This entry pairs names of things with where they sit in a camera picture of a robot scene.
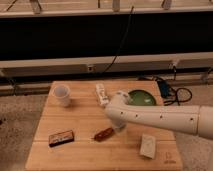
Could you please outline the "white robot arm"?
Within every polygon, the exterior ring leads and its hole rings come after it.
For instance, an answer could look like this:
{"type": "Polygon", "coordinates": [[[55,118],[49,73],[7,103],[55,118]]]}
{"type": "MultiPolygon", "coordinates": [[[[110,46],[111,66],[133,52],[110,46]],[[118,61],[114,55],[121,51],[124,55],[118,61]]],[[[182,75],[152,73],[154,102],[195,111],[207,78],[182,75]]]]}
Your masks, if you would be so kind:
{"type": "Polygon", "coordinates": [[[117,129],[132,122],[213,140],[213,107],[133,106],[129,101],[126,92],[118,91],[105,108],[117,129]]]}

